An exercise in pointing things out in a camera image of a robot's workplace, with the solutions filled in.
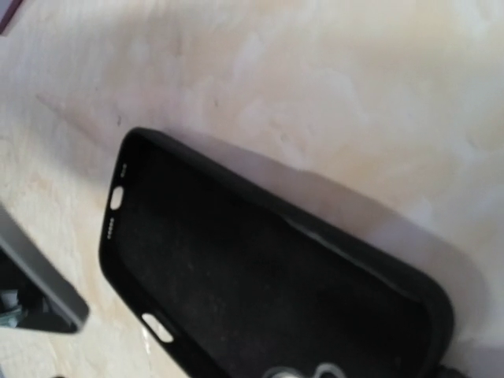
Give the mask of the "black phone case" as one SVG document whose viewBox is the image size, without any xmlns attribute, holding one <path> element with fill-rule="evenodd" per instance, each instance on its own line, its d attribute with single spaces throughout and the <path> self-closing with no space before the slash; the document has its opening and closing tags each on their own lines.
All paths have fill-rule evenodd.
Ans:
<svg viewBox="0 0 504 378">
<path fill-rule="evenodd" d="M 454 312 L 430 277 L 158 131 L 123 139 L 99 247 L 191 377 L 436 377 Z"/>
</svg>

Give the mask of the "black phone silver edge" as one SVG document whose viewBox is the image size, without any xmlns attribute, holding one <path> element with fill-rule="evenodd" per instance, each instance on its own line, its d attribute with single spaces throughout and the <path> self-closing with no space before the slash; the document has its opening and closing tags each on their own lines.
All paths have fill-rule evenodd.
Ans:
<svg viewBox="0 0 504 378">
<path fill-rule="evenodd" d="M 1 208 L 1 326 L 39 332 L 76 334 L 89 307 Z"/>
</svg>

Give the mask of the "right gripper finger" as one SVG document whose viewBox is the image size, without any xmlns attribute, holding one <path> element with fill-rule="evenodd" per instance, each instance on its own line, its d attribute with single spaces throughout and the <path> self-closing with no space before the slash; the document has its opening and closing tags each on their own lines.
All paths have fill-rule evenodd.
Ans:
<svg viewBox="0 0 504 378">
<path fill-rule="evenodd" d="M 436 370 L 436 378 L 468 378 L 464 373 L 451 367 L 441 365 Z"/>
</svg>

